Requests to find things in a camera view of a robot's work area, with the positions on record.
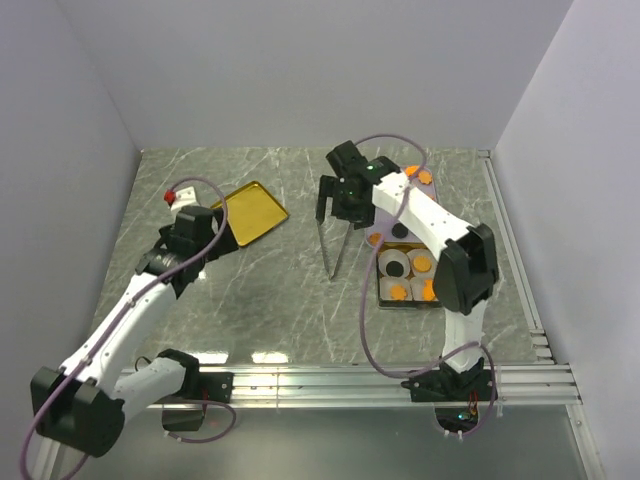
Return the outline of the metal tongs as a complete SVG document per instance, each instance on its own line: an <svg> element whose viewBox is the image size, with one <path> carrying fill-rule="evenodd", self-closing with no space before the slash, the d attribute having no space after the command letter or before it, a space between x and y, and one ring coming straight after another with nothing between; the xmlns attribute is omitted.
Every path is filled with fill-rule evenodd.
<svg viewBox="0 0 640 480"><path fill-rule="evenodd" d="M352 225L343 221L316 221L322 266L325 276L333 281L343 263Z"/></svg>

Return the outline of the lavender plastic tray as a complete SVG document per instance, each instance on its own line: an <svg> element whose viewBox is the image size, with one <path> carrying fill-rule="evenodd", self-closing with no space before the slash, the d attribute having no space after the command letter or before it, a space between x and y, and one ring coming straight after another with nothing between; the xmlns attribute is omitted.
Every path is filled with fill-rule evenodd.
<svg viewBox="0 0 640 480"><path fill-rule="evenodd" d="M433 201L438 202L438 193L432 171L425 168L420 171L412 184ZM371 247L375 247L381 235L390 230L384 237L386 243L418 243L419 239L406 226L392 223L392 214L376 208L374 211L374 223L365 228L366 241Z"/></svg>

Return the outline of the black sandwich cookie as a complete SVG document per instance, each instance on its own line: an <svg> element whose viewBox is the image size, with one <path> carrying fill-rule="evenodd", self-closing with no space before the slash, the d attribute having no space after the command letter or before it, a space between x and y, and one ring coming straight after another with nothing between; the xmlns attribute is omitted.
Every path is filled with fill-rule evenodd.
<svg viewBox="0 0 640 480"><path fill-rule="evenodd" d="M389 261L385 271L386 275L390 277L403 278L405 276L404 264L396 260Z"/></svg>
<svg viewBox="0 0 640 480"><path fill-rule="evenodd" d="M396 238L403 239L408 236L408 229L402 223L398 222L392 227L392 235Z"/></svg>

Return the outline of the gold cookie tin base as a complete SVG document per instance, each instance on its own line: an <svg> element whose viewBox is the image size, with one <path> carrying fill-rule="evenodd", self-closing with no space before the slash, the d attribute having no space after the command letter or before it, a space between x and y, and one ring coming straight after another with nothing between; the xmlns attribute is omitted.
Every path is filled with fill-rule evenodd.
<svg viewBox="0 0 640 480"><path fill-rule="evenodd" d="M439 308L440 307L440 302L439 299L437 302L418 302L418 301L403 301L403 302L385 302L385 301L381 301L379 298L379 279L381 277L383 277L383 275L381 274L381 272L379 271L379 266L378 266L378 257L379 255L384 252L387 249L398 249L401 250L402 252L406 253L412 249L416 249L416 248L422 248L422 249L427 249L424 245L419 244L419 243L385 243L379 253L377 254L377 258L376 258L376 284L377 284L377 299L378 299L378 305L380 308L389 308L389 309L424 309L424 308ZM414 277L413 273L411 273L409 275L408 278L406 278L409 282L410 280Z"/></svg>

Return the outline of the orange round dotted cookie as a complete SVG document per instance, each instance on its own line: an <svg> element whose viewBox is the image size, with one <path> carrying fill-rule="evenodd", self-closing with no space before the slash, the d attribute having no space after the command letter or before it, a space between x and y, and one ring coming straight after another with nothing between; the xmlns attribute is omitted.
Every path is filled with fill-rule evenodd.
<svg viewBox="0 0 640 480"><path fill-rule="evenodd" d="M428 256L415 256L413 258L413 267L416 272L426 273L432 268L432 262Z"/></svg>

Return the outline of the orange pumpkin cookie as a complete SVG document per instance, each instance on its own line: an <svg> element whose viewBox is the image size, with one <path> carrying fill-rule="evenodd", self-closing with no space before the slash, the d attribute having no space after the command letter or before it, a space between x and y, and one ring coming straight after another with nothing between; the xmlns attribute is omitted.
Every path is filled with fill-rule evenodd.
<svg viewBox="0 0 640 480"><path fill-rule="evenodd" d="M432 279L426 279L422 288L422 298L426 302L434 302L437 297L434 290L434 282Z"/></svg>

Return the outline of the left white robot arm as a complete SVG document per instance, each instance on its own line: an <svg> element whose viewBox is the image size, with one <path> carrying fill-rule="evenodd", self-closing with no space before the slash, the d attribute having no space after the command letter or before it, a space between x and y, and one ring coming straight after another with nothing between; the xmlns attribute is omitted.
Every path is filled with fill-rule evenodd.
<svg viewBox="0 0 640 480"><path fill-rule="evenodd" d="M167 349L123 378L143 337L182 296L207 263L236 251L227 212L198 205L180 208L173 224L138 263L116 306L60 367L41 368L30 384L34 432L92 457L105 455L125 424L164 398L204 407L200 364Z"/></svg>

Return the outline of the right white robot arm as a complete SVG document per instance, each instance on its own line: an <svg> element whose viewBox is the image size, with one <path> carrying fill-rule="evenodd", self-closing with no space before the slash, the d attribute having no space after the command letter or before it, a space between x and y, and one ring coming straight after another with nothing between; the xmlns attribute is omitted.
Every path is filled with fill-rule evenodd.
<svg viewBox="0 0 640 480"><path fill-rule="evenodd" d="M346 141L326 156L331 174L320 179L316 222L327 215L356 229L370 227L375 213L390 215L431 252L436 261L433 288L445 313L445 344L441 356L413 371L386 370L367 359L380 374L400 380L415 402L498 398L495 362L482 343L489 299L499 280L495 236L484 223L472 225L450 213L420 189L426 169L412 172L391 159L367 159L357 143Z"/></svg>

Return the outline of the gold tin lid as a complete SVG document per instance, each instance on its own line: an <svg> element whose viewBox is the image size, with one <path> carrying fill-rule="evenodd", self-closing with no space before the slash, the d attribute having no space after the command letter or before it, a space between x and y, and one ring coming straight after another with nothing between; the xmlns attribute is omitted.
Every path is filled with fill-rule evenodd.
<svg viewBox="0 0 640 480"><path fill-rule="evenodd" d="M260 182L251 181L225 197L229 225L240 248L284 223L289 213Z"/></svg>

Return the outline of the orange chocolate chip cookie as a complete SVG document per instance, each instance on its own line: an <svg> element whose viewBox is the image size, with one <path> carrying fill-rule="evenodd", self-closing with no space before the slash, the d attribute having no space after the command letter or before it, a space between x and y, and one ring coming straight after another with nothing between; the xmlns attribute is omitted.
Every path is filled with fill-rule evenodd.
<svg viewBox="0 0 640 480"><path fill-rule="evenodd" d="M371 246L375 247L381 242L382 238L383 236L381 233L375 232L368 237L368 241Z"/></svg>

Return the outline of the black sandwich cookie on tray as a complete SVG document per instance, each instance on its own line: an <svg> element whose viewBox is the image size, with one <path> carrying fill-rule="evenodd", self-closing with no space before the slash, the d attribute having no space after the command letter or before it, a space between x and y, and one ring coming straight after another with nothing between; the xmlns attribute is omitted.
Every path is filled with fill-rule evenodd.
<svg viewBox="0 0 640 480"><path fill-rule="evenodd" d="M392 227L392 235L396 238L403 239L408 236L408 229L402 223L398 222Z"/></svg>

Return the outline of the orange fish cookie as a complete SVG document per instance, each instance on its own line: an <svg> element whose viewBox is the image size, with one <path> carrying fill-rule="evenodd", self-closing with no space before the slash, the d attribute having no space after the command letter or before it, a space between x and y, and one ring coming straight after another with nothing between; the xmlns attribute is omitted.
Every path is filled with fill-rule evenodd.
<svg viewBox="0 0 640 480"><path fill-rule="evenodd" d="M404 172L408 178L419 178L420 175L424 172L424 169L419 165L411 165L404 169Z"/></svg>

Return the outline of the white paper cup front-left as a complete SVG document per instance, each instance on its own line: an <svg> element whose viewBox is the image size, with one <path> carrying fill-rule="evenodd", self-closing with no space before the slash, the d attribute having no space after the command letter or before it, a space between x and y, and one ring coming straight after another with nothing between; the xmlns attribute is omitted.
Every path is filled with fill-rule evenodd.
<svg viewBox="0 0 640 480"><path fill-rule="evenodd" d="M403 300L403 301L412 301L413 300L410 282L406 278L395 278L395 277L383 276L383 277L381 277L379 279L379 298L380 298L381 301L385 301L385 302L403 302L403 301L394 301L394 300L392 300L390 298L389 290L390 290L391 286L395 285L395 284L403 285L406 288L407 292L408 292L407 298L405 300Z"/></svg>

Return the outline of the white paper cup back-right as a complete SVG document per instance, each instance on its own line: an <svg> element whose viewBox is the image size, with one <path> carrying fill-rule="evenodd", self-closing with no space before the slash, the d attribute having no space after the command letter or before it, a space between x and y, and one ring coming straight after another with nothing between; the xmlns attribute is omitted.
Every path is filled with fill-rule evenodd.
<svg viewBox="0 0 640 480"><path fill-rule="evenodd" d="M431 270L429 272L420 273L420 272L416 272L414 270L413 258L415 256L419 256L419 255L428 256L429 259L431 260L432 268L431 268ZM414 276L431 278L434 275L435 270L436 270L436 266L437 266L437 262L436 262L436 260L434 259L433 255L431 254L431 252L428 249L422 249L422 248L412 249L412 250L407 252L407 257L409 259L409 264L410 264L410 267L411 267L411 271L412 271Z"/></svg>

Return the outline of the aluminium rail frame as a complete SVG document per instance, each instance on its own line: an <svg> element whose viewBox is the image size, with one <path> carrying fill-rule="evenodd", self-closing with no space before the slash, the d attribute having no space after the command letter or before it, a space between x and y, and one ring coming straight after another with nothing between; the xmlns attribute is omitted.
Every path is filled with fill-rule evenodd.
<svg viewBox="0 0 640 480"><path fill-rule="evenodd" d="M73 471L76 479L121 475L115 456L137 417L168 414L159 455L135 478L195 474L259 478L599 479L585 437L582 399L568 365L556 362L511 237L491 157L446 149L372 146L368 156L400 165L426 161L438 204L496 237L499 280L484 315L482 343L496 367L498 398L415 402L398 379L438 359L442 308L383 309L365 231L354 231L336 278L322 266L315 205L331 169L321 148L149 149L143 153L96 310L94 329L125 293L136 267L173 224L167 190L193 186L199 206L223 208L251 181L289 218L247 247L206 264L143 337L127 378L174 349L200 364L199 407L164 398L129 420L114 446Z"/></svg>

